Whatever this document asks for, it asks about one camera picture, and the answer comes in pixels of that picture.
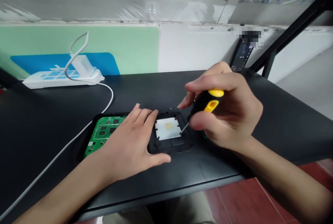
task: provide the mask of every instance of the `smartphone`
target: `smartphone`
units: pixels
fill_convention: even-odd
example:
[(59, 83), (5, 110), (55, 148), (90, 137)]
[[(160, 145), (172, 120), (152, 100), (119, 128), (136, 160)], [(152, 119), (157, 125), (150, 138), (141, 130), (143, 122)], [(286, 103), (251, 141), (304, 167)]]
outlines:
[(236, 49), (233, 53), (230, 68), (234, 72), (241, 72), (253, 51), (253, 46), (249, 42), (239, 39)]

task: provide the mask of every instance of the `phone screen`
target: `phone screen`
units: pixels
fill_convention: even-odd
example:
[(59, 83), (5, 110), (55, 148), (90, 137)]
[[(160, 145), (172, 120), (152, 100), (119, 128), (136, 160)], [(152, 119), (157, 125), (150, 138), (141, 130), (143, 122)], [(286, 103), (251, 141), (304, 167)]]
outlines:
[(235, 57), (233, 58), (230, 67), (234, 72), (240, 72), (245, 67), (247, 60), (253, 50), (253, 46), (249, 42), (242, 41)]

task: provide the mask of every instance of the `charger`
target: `charger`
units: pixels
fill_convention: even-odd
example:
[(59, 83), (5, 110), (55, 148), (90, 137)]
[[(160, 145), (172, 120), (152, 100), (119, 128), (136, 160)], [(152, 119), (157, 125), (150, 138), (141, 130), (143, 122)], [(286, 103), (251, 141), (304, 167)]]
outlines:
[(72, 65), (76, 69), (76, 71), (79, 73), (80, 78), (88, 78), (91, 77), (95, 69), (89, 62), (86, 55), (78, 55), (75, 59), (72, 61)]

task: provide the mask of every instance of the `chip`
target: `chip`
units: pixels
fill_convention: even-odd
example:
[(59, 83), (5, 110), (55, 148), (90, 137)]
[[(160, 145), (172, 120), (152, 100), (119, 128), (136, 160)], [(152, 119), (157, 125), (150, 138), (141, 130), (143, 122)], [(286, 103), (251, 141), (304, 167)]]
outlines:
[(172, 129), (172, 123), (166, 123), (165, 128), (166, 129)]

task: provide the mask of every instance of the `power strip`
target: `power strip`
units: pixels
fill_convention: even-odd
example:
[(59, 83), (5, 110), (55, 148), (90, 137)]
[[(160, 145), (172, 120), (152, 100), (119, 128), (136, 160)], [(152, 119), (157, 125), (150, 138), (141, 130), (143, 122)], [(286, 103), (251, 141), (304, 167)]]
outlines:
[(63, 70), (40, 71), (25, 79), (23, 84), (30, 89), (42, 89), (60, 86), (95, 85), (104, 80), (104, 76), (102, 76), (99, 69), (95, 69), (88, 78), (81, 77), (76, 70), (67, 70), (67, 75), (75, 80), (68, 79)]

